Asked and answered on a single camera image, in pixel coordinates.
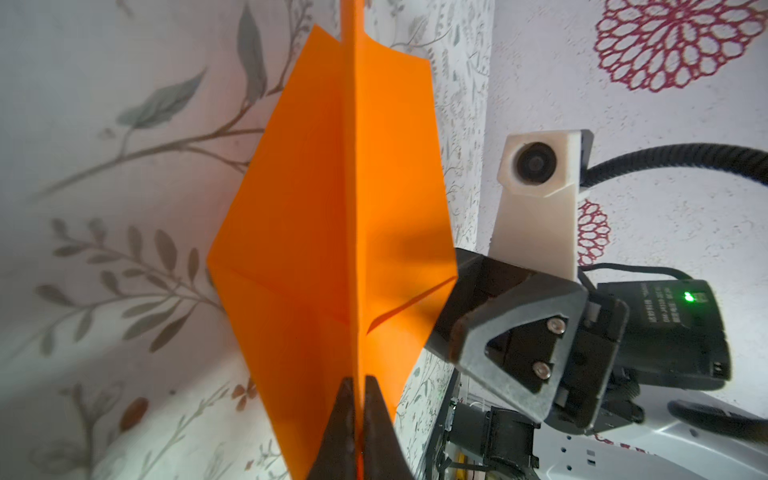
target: metal bracket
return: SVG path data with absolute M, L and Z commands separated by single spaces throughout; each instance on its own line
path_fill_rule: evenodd
M 452 327 L 449 360 L 520 412 L 542 422 L 557 393 L 586 301 L 587 292 L 581 285 L 536 273 L 460 318 Z M 556 335 L 546 330 L 546 320 L 552 317 L 566 322 L 564 333 Z M 531 326 L 531 332 L 522 330 L 525 341 L 520 342 L 513 329 L 534 322 L 537 325 Z M 489 358 L 487 345 L 506 333 L 510 338 L 502 368 Z M 537 340 L 540 343 L 530 348 L 531 342 Z M 548 378 L 537 377 L 533 362 L 525 365 L 531 359 L 520 357 L 537 348 L 537 361 L 551 370 Z M 524 370 L 515 370 L 515 366 L 523 366 Z

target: label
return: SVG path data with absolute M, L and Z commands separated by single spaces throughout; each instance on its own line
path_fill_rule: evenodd
M 647 283 L 640 284 L 643 293 L 643 310 L 645 319 L 652 326 L 671 327 L 681 324 L 680 311 L 677 309 L 672 289 L 668 286 Z

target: wallpaper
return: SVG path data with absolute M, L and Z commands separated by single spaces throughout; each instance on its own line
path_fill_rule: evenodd
M 464 248 L 492 11 L 366 10 L 374 39 L 432 64 Z M 204 259 L 309 30 L 339 34 L 338 1 L 10 0 L 0 18 L 0 478 L 289 478 Z M 424 352 L 398 406 L 414 470 L 450 372 Z

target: red flower pattern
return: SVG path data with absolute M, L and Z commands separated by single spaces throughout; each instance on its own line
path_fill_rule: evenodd
M 578 264 L 591 265 L 603 256 L 605 247 L 611 242 L 608 234 L 608 217 L 600 205 L 589 200 L 578 208 Z
M 766 29 L 757 0 L 607 0 L 594 50 L 630 90 L 682 88 L 744 55 Z

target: camera lens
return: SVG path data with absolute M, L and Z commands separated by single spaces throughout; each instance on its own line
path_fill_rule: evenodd
M 547 144 L 536 142 L 526 147 L 517 160 L 518 175 L 524 181 L 543 184 L 558 166 L 558 158 Z

